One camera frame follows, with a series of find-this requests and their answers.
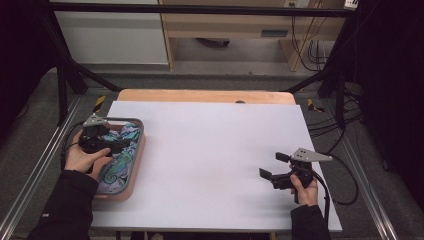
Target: cable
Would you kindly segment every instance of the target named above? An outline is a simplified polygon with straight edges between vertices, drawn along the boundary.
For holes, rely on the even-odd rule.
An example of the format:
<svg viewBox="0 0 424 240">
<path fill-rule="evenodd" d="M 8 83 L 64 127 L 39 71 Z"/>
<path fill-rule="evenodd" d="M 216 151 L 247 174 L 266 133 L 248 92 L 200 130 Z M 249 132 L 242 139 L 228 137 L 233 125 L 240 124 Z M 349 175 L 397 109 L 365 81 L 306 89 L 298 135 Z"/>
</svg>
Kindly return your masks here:
<svg viewBox="0 0 424 240">
<path fill-rule="evenodd" d="M 17 116 L 17 117 L 15 118 L 15 121 L 16 121 L 16 120 L 18 120 L 18 119 L 20 119 L 20 118 L 22 118 L 23 116 L 25 116 L 25 115 L 27 114 L 28 110 L 29 110 L 29 105 L 28 105 L 28 103 L 27 103 L 27 104 L 25 105 L 25 110 L 24 110 L 24 112 L 23 112 L 21 115 Z"/>
<path fill-rule="evenodd" d="M 309 71 L 317 72 L 318 70 L 314 70 L 314 69 L 307 67 L 305 62 L 303 62 L 303 58 L 300 54 L 299 45 L 297 44 L 297 40 L 296 40 L 296 36 L 295 36 L 295 32 L 294 32 L 295 22 L 296 22 L 295 16 L 292 16 L 292 45 L 293 45 L 294 51 L 299 56 L 300 62 L 302 63 L 304 68 L 306 68 Z"/>
<path fill-rule="evenodd" d="M 334 148 L 336 148 L 337 147 L 337 145 L 340 143 L 340 141 L 342 140 L 342 138 L 343 138 L 343 136 L 344 136 L 344 133 L 346 132 L 346 129 L 343 129 L 342 130 L 342 134 L 340 134 L 340 137 L 339 137 L 339 139 L 336 141 L 336 143 L 327 151 L 327 152 L 325 152 L 325 154 L 326 155 L 329 155 L 333 150 L 334 150 Z"/>
<path fill-rule="evenodd" d="M 75 144 L 75 143 L 73 143 L 73 144 L 71 144 L 71 146 L 66 147 L 66 145 L 68 143 L 69 136 L 71 135 L 72 131 L 74 131 L 74 129 L 77 126 L 82 125 L 83 123 L 84 123 L 84 121 L 77 122 L 76 124 L 74 124 L 71 127 L 71 130 L 69 130 L 69 132 L 66 135 L 66 137 L 63 139 L 62 151 L 60 152 L 60 166 L 61 166 L 61 170 L 63 170 L 65 168 L 65 164 L 66 164 L 66 151 L 68 151 L 69 147 L 71 147 L 72 145 Z"/>
<path fill-rule="evenodd" d="M 358 4 L 358 12 L 361 11 L 361 4 L 362 1 L 359 1 Z M 368 19 L 371 17 L 372 13 L 374 12 L 374 10 L 376 9 L 377 5 L 381 2 L 381 0 L 377 0 L 375 1 L 374 6 L 372 6 L 371 10 L 369 11 L 369 14 L 366 16 L 366 18 L 364 19 L 364 21 L 359 24 L 359 16 L 358 16 L 358 21 L 357 21 L 357 25 L 356 25 L 356 31 L 354 33 L 352 33 L 352 35 L 350 35 L 347 40 L 344 42 L 344 44 L 338 49 L 337 52 L 335 52 L 334 54 L 332 54 L 332 56 L 330 56 L 330 58 L 328 59 L 328 61 L 331 61 L 334 59 L 335 56 L 337 56 L 342 50 L 344 50 L 344 48 L 346 48 L 346 46 L 348 45 L 349 41 L 356 37 L 356 35 L 358 34 L 359 30 L 362 29 L 362 27 L 365 25 L 365 23 L 368 21 Z"/>
<path fill-rule="evenodd" d="M 345 124 L 349 124 L 349 123 L 351 123 L 351 122 L 353 122 L 353 121 L 355 121 L 355 120 L 358 120 L 358 119 L 360 119 L 360 115 L 359 115 L 359 116 L 357 116 L 357 117 L 355 117 L 355 118 L 351 118 L 351 119 L 349 119 L 348 121 L 346 121 L 346 122 L 345 122 Z M 322 136 L 322 135 L 327 134 L 327 133 L 329 133 L 329 132 L 331 132 L 331 131 L 333 131 L 333 130 L 338 129 L 339 127 L 340 127 L 340 126 L 338 126 L 338 124 L 335 124 L 335 125 L 334 125 L 334 127 L 329 128 L 329 129 L 327 129 L 327 130 L 326 130 L 326 131 L 324 131 L 324 132 L 319 132 L 319 133 L 312 134 L 312 135 L 311 135 L 311 138 L 315 138 L 315 137 Z"/>
<path fill-rule="evenodd" d="M 360 109 L 360 108 L 349 109 L 349 110 L 345 111 L 344 113 L 348 113 L 348 112 L 355 111 L 355 110 L 359 110 L 359 109 Z M 310 124 L 307 124 L 307 126 L 309 127 L 309 126 L 319 125 L 319 124 L 322 124 L 322 123 L 325 123 L 325 122 L 331 121 L 332 119 L 335 119 L 335 118 L 336 118 L 336 117 L 332 117 L 332 118 L 329 118 L 329 119 L 324 120 L 324 121 L 322 121 L 322 122 L 310 123 Z"/>
<path fill-rule="evenodd" d="M 347 172 L 349 173 L 349 175 L 352 177 L 353 183 L 355 184 L 355 195 L 353 197 L 352 200 L 348 201 L 348 202 L 340 202 L 340 201 L 336 201 L 333 199 L 333 202 L 339 205 L 343 205 L 343 206 L 349 206 L 352 205 L 356 202 L 356 200 L 358 200 L 358 196 L 359 196 L 359 185 L 358 182 L 356 181 L 356 178 L 353 176 L 352 171 L 350 170 L 350 168 L 347 166 L 347 164 L 345 162 L 343 162 L 339 157 L 337 157 L 334 154 L 327 154 L 329 156 L 331 156 L 333 159 L 336 159 L 339 163 L 341 163 L 343 165 L 343 167 L 347 170 Z"/>
<path fill-rule="evenodd" d="M 320 182 L 321 185 L 324 187 L 324 191 L 325 191 L 325 197 L 324 197 L 324 199 L 325 199 L 324 219 L 325 219 L 325 222 L 327 223 L 327 226 L 328 226 L 328 219 L 329 219 L 329 215 L 330 215 L 330 194 L 328 192 L 327 185 L 325 185 L 325 182 L 321 178 L 321 176 L 318 173 L 314 172 L 314 171 L 312 171 L 312 174 L 318 180 L 318 182 Z"/>
<path fill-rule="evenodd" d="M 347 118 L 347 119 L 345 119 L 345 123 L 347 124 L 347 123 L 351 123 L 352 121 L 354 121 L 354 120 L 358 120 L 359 119 L 359 117 L 361 117 L 362 116 L 362 113 L 359 113 L 359 114 L 357 114 L 357 115 L 355 115 L 354 117 L 352 117 L 352 118 Z M 332 117 L 332 118 L 330 118 L 330 119 L 327 119 L 327 120 L 325 120 L 325 121 L 323 121 L 322 123 L 324 123 L 324 122 L 327 122 L 327 121 L 329 121 L 329 120 L 332 120 L 332 119 L 334 119 L 334 117 Z M 336 127 L 336 128 L 338 128 L 339 127 L 339 124 L 338 123 L 333 123 L 333 124 L 329 124 L 329 125 L 326 125 L 326 126 L 323 126 L 323 127 L 317 127 L 317 128 L 312 128 L 312 129 L 308 129 L 308 131 L 309 132 L 313 132 L 313 131 L 318 131 L 318 130 L 325 130 L 325 129 L 327 129 L 327 128 L 333 128 L 333 127 Z"/>
</svg>

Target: white cabinet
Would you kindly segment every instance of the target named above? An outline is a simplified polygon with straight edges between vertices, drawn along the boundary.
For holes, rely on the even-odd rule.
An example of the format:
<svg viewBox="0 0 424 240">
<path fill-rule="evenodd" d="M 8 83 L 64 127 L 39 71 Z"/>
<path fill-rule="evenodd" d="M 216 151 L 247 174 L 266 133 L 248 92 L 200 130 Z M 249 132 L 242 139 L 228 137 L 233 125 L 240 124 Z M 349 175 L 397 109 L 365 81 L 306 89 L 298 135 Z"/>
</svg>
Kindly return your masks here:
<svg viewBox="0 0 424 240">
<path fill-rule="evenodd" d="M 156 0 L 52 2 L 157 4 Z M 72 57 L 89 64 L 168 64 L 160 14 L 56 12 Z"/>
</svg>

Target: white table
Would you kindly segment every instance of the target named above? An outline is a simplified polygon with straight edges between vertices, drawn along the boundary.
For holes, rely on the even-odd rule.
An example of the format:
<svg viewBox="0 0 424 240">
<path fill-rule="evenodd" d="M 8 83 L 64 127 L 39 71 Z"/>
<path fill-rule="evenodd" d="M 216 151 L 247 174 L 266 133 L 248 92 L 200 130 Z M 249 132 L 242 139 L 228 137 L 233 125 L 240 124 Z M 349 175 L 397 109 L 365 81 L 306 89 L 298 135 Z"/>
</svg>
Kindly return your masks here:
<svg viewBox="0 0 424 240">
<path fill-rule="evenodd" d="M 94 228 L 137 231 L 279 232 L 297 207 L 259 168 L 287 173 L 275 152 L 313 150 L 297 105 L 113 103 L 109 117 L 139 118 L 146 145 L 132 196 L 94 201 Z M 319 164 L 313 168 L 322 176 Z M 319 189 L 324 210 L 324 190 Z M 331 204 L 330 231 L 341 231 Z"/>
</svg>

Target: cloth in tray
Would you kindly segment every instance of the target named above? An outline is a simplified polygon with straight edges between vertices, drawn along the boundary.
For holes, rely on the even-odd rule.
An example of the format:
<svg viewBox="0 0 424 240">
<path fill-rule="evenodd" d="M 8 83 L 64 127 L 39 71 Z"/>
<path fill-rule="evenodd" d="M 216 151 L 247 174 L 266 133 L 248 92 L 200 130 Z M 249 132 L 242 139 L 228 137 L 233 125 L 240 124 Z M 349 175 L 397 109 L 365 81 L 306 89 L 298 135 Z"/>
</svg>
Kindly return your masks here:
<svg viewBox="0 0 424 240">
<path fill-rule="evenodd" d="M 102 167 L 97 179 L 99 182 L 97 193 L 116 194 L 125 189 L 135 161 L 139 136 L 140 129 L 134 123 L 125 124 L 121 131 L 110 130 L 109 134 L 103 136 L 105 141 L 121 139 L 132 139 L 132 141 L 121 153 L 113 154 L 112 160 Z"/>
</svg>

